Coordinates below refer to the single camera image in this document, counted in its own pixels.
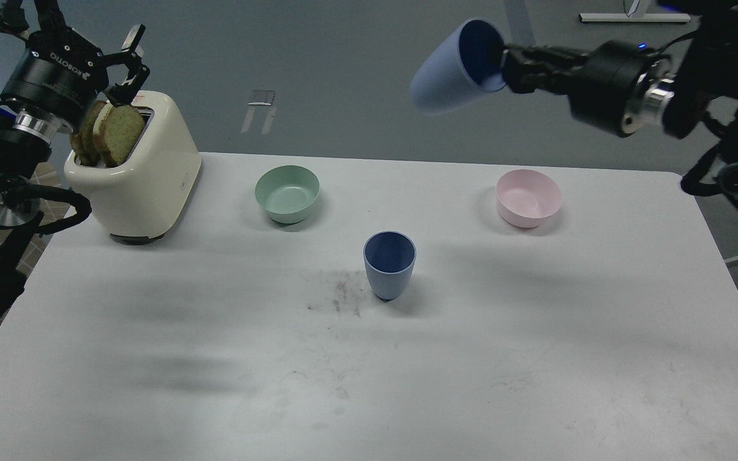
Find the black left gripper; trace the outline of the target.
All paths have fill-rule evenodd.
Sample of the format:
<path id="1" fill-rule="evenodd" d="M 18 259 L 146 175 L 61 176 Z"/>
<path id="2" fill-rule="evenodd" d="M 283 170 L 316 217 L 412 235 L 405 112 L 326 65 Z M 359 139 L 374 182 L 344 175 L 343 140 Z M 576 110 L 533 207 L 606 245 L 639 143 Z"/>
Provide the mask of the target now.
<path id="1" fill-rule="evenodd" d="M 37 109 L 58 117 L 69 129 L 79 129 L 97 94 L 106 88 L 105 68 L 125 65 L 125 81 L 107 88 L 106 99 L 114 107 L 131 105 L 151 73 L 142 64 L 140 53 L 145 32 L 144 24 L 135 24 L 121 49 L 104 56 L 76 30 L 67 30 L 61 36 L 33 32 L 0 100 L 11 109 Z"/>

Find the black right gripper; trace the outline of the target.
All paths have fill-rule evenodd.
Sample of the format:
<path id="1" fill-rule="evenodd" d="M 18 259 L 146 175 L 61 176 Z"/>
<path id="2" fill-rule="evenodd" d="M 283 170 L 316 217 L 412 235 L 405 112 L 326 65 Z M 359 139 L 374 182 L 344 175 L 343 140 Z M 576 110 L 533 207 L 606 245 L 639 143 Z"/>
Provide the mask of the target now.
<path id="1" fill-rule="evenodd" d="M 575 120 L 626 138 L 642 126 L 641 99 L 658 60 L 655 52 L 618 40 L 592 52 L 505 45 L 502 76 L 513 93 L 567 95 Z"/>

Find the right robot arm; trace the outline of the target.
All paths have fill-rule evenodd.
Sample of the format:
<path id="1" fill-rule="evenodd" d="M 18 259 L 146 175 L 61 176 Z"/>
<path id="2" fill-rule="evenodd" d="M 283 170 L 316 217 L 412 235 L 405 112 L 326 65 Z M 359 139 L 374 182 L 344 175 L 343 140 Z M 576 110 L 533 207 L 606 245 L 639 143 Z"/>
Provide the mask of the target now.
<path id="1" fill-rule="evenodd" d="M 611 40 L 591 51 L 492 46 L 515 93 L 568 98 L 574 119 L 628 137 L 656 125 L 674 139 L 703 126 L 716 142 L 682 176 L 694 197 L 722 196 L 738 212 L 738 1 L 660 1 L 698 21 L 661 47 Z"/>

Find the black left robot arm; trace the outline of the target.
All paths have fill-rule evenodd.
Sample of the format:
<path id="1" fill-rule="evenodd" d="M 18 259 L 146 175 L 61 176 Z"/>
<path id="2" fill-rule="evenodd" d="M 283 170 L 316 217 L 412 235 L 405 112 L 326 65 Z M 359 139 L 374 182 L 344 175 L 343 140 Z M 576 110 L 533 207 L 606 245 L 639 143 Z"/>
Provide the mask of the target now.
<path id="1" fill-rule="evenodd" d="M 24 54 L 0 95 L 0 319 L 23 294 L 21 257 L 36 234 L 54 234 L 84 222 L 91 213 L 84 195 L 31 181 L 47 161 L 52 140 L 78 133 L 97 96 L 127 107 L 150 70 L 138 45 L 136 24 L 121 50 L 105 54 L 65 23 L 56 1 L 35 2 L 39 27 L 30 31 L 21 1 L 0 5 L 0 33 L 24 42 Z"/>

